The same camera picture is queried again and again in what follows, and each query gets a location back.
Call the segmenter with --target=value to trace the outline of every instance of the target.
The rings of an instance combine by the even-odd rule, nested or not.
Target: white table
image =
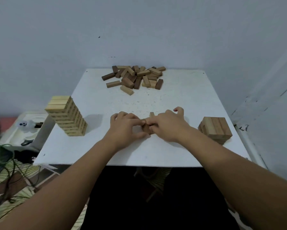
[[[101,76],[111,69],[87,69],[75,88],[72,98],[88,123],[85,136],[69,137],[57,124],[54,126],[34,164],[72,164],[83,156],[110,127],[110,116],[120,111],[131,112],[143,119],[181,106],[185,120],[198,127],[204,116],[225,117],[233,133],[224,146],[249,158],[233,124],[213,86],[202,70],[170,69],[163,72],[161,90],[140,87],[132,96],[119,86],[107,88]],[[151,135],[118,152],[108,165],[195,167],[200,163],[182,146]]]

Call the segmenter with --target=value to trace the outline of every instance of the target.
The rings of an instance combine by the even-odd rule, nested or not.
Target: person's left arm
[[[104,138],[60,176],[8,214],[0,223],[0,230],[71,229],[107,162],[119,150],[148,135],[132,131],[133,126],[143,124],[131,113],[112,115],[110,129]]]

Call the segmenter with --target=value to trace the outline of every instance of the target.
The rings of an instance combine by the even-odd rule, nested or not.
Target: person's left hand
[[[149,134],[145,132],[133,133],[133,126],[142,126],[145,121],[140,120],[132,113],[119,112],[110,117],[110,129],[104,136],[110,144],[113,144],[116,151],[126,148],[137,139],[142,139]]]

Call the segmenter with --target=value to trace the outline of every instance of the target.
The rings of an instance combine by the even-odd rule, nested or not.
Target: white wall
[[[248,127],[268,169],[287,179],[287,92]]]
[[[0,115],[115,64],[203,68],[230,114],[286,49],[287,0],[0,0]]]

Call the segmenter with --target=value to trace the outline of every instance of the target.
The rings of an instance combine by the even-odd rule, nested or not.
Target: jenga tower
[[[223,117],[204,117],[198,130],[221,145],[232,137],[229,125]]]
[[[83,136],[87,123],[70,96],[53,96],[46,112],[68,136]]]

